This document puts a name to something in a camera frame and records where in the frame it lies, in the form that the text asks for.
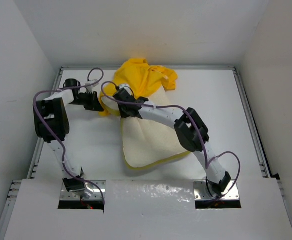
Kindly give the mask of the cream quilted pillow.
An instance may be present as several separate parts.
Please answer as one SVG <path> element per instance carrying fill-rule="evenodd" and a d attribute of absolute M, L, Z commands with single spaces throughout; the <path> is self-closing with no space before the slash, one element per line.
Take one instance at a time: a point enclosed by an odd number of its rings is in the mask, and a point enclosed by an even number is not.
<path fill-rule="evenodd" d="M 126 167 L 142 171 L 186 157 L 175 131 L 152 120 L 121 118 L 122 153 Z"/>

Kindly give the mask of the yellow pillowcase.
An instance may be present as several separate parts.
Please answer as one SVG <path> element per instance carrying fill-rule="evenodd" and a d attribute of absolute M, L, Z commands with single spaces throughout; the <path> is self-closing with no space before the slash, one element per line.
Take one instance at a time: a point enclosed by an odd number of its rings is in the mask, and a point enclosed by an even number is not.
<path fill-rule="evenodd" d="M 167 91 L 176 89 L 177 73 L 160 65 L 149 65 L 144 58 L 131 58 L 124 62 L 114 73 L 112 82 L 103 87 L 99 95 L 99 101 L 103 111 L 99 116 L 105 117 L 110 114 L 119 116 L 117 104 L 104 95 L 112 96 L 116 89 L 114 85 L 128 84 L 134 93 L 134 97 L 145 97 L 156 105 L 165 106 L 170 104 Z"/>

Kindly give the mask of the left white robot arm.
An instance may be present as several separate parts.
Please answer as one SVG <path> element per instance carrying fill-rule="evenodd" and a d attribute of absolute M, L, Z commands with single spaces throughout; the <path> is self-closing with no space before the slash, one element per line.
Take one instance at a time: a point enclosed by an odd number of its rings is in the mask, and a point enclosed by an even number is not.
<path fill-rule="evenodd" d="M 98 96 L 93 91 L 95 83 L 87 81 L 85 92 L 79 81 L 69 78 L 65 80 L 63 88 L 55 91 L 50 97 L 33 103 L 34 127 L 37 136 L 51 148 L 63 173 L 63 184 L 66 191 L 76 193 L 83 198 L 89 198 L 97 189 L 96 185 L 84 180 L 84 173 L 80 166 L 74 163 L 72 157 L 65 151 L 64 141 L 70 132 L 69 121 L 65 106 L 82 106 L 87 111 L 102 112 L 103 108 Z"/>

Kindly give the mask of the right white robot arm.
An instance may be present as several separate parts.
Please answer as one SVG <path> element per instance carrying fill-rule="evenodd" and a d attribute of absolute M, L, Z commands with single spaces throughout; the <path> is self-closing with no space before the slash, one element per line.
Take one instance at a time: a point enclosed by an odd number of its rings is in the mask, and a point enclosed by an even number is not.
<path fill-rule="evenodd" d="M 194 109 L 177 105 L 156 106 L 145 97 L 135 99 L 124 87 L 116 87 L 113 98 L 121 117 L 149 120 L 173 129 L 180 145 L 193 153 L 204 168 L 209 191 L 215 196 L 222 196 L 231 177 L 219 163 L 209 144 L 208 127 Z"/>

